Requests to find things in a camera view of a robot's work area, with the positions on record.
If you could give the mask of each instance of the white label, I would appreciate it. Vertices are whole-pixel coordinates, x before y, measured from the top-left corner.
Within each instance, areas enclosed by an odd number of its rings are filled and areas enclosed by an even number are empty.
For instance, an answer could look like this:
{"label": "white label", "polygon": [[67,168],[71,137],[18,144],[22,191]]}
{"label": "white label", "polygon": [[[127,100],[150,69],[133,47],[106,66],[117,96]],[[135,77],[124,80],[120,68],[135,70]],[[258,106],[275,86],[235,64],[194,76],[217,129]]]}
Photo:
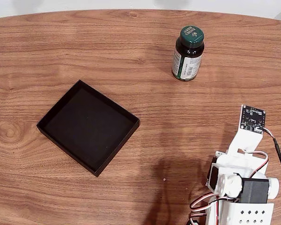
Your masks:
{"label": "white label", "polygon": [[192,79],[195,75],[197,75],[201,63],[201,57],[202,55],[197,58],[184,58],[180,76],[181,79]]}
{"label": "white label", "polygon": [[180,55],[179,52],[177,52],[177,50],[175,49],[174,57],[173,57],[173,67],[172,67],[172,70],[173,70],[173,73],[174,73],[176,76],[178,75],[180,60],[181,60],[181,55]]}

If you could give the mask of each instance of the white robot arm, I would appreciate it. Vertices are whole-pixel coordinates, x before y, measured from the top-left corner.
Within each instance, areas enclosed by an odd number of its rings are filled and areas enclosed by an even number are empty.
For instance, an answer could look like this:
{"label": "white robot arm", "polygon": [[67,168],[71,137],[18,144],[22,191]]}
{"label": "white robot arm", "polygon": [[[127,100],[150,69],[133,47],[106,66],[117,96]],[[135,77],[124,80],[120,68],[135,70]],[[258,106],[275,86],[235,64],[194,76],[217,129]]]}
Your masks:
{"label": "white robot arm", "polygon": [[[279,181],[265,176],[268,156],[255,150],[264,131],[275,142],[265,128],[265,118],[265,111],[242,105],[233,141],[226,152],[215,153],[210,166],[206,186],[211,192],[192,202],[188,224],[199,225],[193,218],[200,216],[206,216],[206,225],[271,224],[274,204],[267,200],[278,195]],[[210,198],[208,205],[195,207],[206,198]]]}

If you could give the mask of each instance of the hole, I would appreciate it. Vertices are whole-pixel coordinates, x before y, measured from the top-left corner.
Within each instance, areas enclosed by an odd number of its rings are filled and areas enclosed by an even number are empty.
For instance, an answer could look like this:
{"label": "hole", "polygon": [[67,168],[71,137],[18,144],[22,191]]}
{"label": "hole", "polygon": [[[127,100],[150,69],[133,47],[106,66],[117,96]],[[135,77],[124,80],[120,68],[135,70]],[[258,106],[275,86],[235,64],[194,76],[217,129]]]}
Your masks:
{"label": "hole", "polygon": [[237,150],[237,152],[238,152],[238,153],[242,153],[242,154],[244,154],[244,151],[243,151],[243,150],[241,150],[241,149],[238,149],[238,150]]}

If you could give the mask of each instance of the white plastic bracket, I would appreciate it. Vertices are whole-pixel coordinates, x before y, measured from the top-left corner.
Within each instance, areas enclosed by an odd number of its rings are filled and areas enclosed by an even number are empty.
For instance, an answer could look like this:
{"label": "white plastic bracket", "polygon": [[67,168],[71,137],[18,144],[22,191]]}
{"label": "white plastic bracket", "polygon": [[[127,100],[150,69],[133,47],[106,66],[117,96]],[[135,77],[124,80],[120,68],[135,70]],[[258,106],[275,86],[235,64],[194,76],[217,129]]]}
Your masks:
{"label": "white plastic bracket", "polygon": [[[242,116],[242,111],[245,107],[246,107],[245,105],[242,105],[240,109],[238,131],[234,136],[228,150],[226,151],[227,155],[239,156],[239,154],[242,153],[238,153],[238,149],[243,149],[246,151],[254,151],[263,137],[263,132],[259,134],[249,130],[244,130],[241,127],[241,119],[242,119],[241,116]],[[252,157],[252,154],[246,154],[246,157]]]}

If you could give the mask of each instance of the open box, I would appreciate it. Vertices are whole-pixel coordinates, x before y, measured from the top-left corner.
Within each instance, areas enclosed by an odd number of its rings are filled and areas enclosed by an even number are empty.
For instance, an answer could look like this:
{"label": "open box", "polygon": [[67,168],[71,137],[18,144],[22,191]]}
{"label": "open box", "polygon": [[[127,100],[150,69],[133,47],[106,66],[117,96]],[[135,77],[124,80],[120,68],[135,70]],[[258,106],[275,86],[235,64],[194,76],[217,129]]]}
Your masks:
{"label": "open box", "polygon": [[37,127],[99,176],[139,125],[136,116],[79,80]]}

